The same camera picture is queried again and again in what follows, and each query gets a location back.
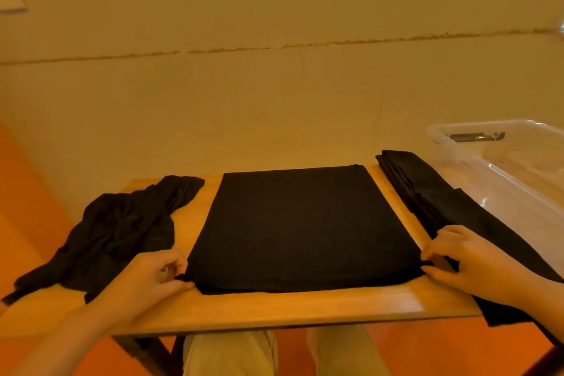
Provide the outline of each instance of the finger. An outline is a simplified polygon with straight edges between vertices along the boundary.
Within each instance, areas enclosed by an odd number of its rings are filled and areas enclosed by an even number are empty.
[[[443,233],[423,248],[421,260],[429,260],[434,255],[448,256],[452,259],[460,260],[460,254],[460,241]]]
[[[172,280],[157,286],[157,294],[159,299],[162,300],[168,296],[178,293],[179,291],[189,290],[190,288],[194,288],[193,282]]]
[[[457,273],[443,271],[442,269],[434,266],[421,266],[421,269],[432,279],[450,287],[460,288],[461,286],[460,275]]]
[[[444,228],[442,228],[439,232],[441,232],[441,231],[456,233],[456,234],[462,235],[462,236],[466,236],[466,235],[474,233],[471,230],[469,230],[467,227],[462,226],[462,225],[448,225],[448,226],[445,226]]]
[[[176,275],[186,272],[188,267],[188,262],[186,257],[178,249],[161,250],[152,253],[156,264],[159,268],[163,268],[167,265],[173,265],[176,268]]]

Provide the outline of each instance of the left hand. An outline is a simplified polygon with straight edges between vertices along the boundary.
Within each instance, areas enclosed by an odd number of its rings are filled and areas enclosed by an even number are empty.
[[[194,287],[193,282],[173,279],[187,266],[177,249],[137,254],[87,308],[110,325],[131,320],[164,298]]]

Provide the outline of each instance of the wooden table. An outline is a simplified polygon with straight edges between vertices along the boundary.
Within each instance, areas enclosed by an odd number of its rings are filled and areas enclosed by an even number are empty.
[[[379,166],[368,172],[420,247],[431,239],[407,210]],[[172,215],[175,246],[186,256],[208,216],[222,176],[199,176],[204,187],[192,202]],[[133,180],[124,192],[144,189],[158,179]],[[437,262],[439,266],[445,261]],[[36,291],[12,305],[0,318],[0,338],[43,335],[70,311],[84,306],[84,294],[59,285]],[[471,296],[427,276],[387,287],[349,288],[305,293],[241,293],[204,296],[196,289],[166,299],[111,335],[155,375],[178,373],[158,335],[257,328],[374,323],[481,315]]]

